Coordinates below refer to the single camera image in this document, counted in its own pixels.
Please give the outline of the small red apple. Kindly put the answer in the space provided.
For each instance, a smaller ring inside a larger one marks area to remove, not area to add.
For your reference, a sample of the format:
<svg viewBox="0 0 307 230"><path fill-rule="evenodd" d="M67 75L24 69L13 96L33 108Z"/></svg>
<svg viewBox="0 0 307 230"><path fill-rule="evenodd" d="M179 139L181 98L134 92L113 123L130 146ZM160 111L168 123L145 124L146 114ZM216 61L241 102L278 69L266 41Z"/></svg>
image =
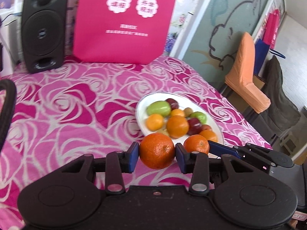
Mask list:
<svg viewBox="0 0 307 230"><path fill-rule="evenodd" d="M201 131L210 130L212 131L212 127L210 125L204 124L201 126Z"/></svg>

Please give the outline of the white box behind thermos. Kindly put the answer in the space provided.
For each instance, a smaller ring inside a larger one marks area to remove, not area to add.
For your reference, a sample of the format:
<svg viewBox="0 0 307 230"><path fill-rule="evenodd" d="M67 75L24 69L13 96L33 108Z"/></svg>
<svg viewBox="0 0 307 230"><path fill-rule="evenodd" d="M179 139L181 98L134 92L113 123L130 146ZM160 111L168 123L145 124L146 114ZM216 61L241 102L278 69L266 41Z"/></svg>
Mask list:
<svg viewBox="0 0 307 230"><path fill-rule="evenodd" d="M11 75L22 62L21 14L12 9L1 12L1 77Z"/></svg>

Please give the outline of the small dark orange tangerine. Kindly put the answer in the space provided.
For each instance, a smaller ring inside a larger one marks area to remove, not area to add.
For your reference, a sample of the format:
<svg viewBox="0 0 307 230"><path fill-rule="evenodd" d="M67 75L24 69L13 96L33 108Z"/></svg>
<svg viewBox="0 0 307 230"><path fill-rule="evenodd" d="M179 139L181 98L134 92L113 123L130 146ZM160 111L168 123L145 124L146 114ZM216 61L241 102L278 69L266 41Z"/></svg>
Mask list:
<svg viewBox="0 0 307 230"><path fill-rule="evenodd" d="M187 152L202 152L205 154L209 153L210 147L207 139L201 135L189 136L183 144Z"/></svg>

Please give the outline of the hanging pink bag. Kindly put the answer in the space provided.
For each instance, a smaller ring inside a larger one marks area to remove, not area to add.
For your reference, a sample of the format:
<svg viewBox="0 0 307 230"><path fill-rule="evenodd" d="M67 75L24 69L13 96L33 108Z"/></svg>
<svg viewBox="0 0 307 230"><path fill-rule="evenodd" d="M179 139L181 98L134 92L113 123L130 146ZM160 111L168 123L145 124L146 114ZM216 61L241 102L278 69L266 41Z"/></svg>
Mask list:
<svg viewBox="0 0 307 230"><path fill-rule="evenodd" d="M268 16L263 39L262 39L263 42L269 45L271 49L275 47L279 22L280 22L280 14L279 14L279 10L276 9L272 13L270 13Z"/></svg>

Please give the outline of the small yellow-orange mandarin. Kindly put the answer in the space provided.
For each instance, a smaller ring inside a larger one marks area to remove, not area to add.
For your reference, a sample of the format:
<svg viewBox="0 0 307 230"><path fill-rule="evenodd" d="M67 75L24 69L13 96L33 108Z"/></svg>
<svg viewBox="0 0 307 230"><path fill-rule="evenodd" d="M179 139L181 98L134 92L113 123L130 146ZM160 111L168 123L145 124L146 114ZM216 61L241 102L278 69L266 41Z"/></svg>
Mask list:
<svg viewBox="0 0 307 230"><path fill-rule="evenodd" d="M176 108L174 110L171 111L170 116L181 116L181 117L185 117L185 112L179 108Z"/></svg>

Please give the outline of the blue shopping bag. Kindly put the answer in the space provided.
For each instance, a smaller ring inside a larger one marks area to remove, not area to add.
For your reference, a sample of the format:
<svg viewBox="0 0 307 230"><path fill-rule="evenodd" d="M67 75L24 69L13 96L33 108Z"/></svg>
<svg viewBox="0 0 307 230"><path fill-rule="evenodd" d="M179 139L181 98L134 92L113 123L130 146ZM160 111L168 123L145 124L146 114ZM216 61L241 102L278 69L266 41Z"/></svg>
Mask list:
<svg viewBox="0 0 307 230"><path fill-rule="evenodd" d="M273 55L276 55L283 59L286 58L286 56L282 53L270 48L270 46L263 42L263 40L258 39L255 44L254 75L259 74L268 53L272 53Z"/></svg>

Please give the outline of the round green apple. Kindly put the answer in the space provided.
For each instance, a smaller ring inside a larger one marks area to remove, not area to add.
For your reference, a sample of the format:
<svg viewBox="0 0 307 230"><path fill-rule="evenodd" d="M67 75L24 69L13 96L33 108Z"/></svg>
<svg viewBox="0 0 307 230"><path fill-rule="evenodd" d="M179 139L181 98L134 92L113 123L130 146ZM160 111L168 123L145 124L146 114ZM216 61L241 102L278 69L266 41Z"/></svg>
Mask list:
<svg viewBox="0 0 307 230"><path fill-rule="evenodd" d="M203 112L193 112L189 117L198 119L202 125L207 123L207 115Z"/></svg>

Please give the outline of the large orange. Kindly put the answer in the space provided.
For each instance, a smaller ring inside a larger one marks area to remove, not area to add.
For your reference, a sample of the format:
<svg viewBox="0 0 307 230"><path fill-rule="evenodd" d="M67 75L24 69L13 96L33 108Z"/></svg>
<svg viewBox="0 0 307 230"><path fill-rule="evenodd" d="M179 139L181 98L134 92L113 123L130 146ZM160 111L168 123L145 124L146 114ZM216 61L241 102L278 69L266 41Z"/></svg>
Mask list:
<svg viewBox="0 0 307 230"><path fill-rule="evenodd" d="M166 124L166 129L171 138L178 139L188 133L189 124L185 117L170 117Z"/></svg>

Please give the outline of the white ceramic plate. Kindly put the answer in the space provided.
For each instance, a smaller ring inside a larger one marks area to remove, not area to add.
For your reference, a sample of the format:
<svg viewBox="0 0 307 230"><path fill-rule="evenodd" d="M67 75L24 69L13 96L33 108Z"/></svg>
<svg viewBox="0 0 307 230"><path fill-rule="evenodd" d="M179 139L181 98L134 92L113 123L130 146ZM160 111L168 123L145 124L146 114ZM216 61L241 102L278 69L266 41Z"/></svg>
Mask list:
<svg viewBox="0 0 307 230"><path fill-rule="evenodd" d="M177 94L148 94L138 102L135 115L145 136L159 132L169 136L174 144L183 144L192 135L202 132L205 124L214 132L214 142L224 144L223 133L209 113Z"/></svg>

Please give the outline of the dark red plum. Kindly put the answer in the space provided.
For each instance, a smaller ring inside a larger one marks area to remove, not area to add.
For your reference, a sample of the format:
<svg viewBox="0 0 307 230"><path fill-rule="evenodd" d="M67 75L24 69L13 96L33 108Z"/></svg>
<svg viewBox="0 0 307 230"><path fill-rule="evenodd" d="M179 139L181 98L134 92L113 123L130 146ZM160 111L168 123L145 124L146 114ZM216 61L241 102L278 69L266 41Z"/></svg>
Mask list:
<svg viewBox="0 0 307 230"><path fill-rule="evenodd" d="M189 124L189 130L188 130L188 135L192 136L192 135L197 135L202 131L202 124L199 121L199 119L197 118L190 118L188 120L188 124Z"/></svg>
<svg viewBox="0 0 307 230"><path fill-rule="evenodd" d="M178 102L175 99L168 98L165 101L169 103L171 110L176 110L179 108Z"/></svg>

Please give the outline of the brown kiwi fruit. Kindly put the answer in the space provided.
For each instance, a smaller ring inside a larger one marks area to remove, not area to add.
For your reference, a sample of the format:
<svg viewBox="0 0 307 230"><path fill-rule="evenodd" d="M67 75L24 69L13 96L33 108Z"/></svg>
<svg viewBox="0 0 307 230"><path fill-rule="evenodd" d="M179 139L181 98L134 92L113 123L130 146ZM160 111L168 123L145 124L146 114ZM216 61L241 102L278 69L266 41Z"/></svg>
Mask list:
<svg viewBox="0 0 307 230"><path fill-rule="evenodd" d="M194 111L191 108L185 108L184 109L184 115L185 117L190 117L190 115L193 113Z"/></svg>

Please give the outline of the pink tote bag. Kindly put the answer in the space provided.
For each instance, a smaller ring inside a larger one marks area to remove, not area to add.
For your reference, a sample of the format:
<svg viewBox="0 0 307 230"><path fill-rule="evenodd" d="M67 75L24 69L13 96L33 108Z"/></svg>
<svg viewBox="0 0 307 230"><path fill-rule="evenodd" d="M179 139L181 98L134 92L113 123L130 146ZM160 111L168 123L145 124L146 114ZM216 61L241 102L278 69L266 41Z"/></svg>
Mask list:
<svg viewBox="0 0 307 230"><path fill-rule="evenodd" d="M175 0L79 0L73 54L85 62L149 64L163 54Z"/></svg>

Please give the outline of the elongated green apple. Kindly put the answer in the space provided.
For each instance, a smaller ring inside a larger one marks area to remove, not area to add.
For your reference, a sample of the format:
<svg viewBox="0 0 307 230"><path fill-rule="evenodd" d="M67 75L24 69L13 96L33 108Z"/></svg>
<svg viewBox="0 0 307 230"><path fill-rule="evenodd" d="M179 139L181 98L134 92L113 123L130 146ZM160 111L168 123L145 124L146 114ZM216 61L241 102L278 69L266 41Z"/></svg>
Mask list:
<svg viewBox="0 0 307 230"><path fill-rule="evenodd" d="M156 101L146 108L146 113L148 116L159 114L163 117L167 117L171 113L171 106L167 101Z"/></svg>

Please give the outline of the orange covered chair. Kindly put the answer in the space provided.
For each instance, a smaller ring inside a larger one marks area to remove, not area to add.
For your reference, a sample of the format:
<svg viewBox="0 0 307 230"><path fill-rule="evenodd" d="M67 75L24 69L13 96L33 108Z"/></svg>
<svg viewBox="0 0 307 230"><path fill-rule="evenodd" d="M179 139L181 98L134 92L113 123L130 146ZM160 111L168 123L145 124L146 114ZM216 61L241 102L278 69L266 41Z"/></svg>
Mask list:
<svg viewBox="0 0 307 230"><path fill-rule="evenodd" d="M241 37L235 62L225 76L225 84L260 114L270 107L271 101L253 82L255 57L253 38L245 32Z"/></svg>

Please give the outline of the yellow-orange citrus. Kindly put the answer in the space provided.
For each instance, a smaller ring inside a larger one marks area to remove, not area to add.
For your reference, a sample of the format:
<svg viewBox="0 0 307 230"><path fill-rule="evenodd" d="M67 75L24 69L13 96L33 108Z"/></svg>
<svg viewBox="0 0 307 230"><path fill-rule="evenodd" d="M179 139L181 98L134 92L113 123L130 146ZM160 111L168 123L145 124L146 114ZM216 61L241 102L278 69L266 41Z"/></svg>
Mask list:
<svg viewBox="0 0 307 230"><path fill-rule="evenodd" d="M160 114L152 114L146 119L145 125L150 131L157 131L164 126L164 117Z"/></svg>

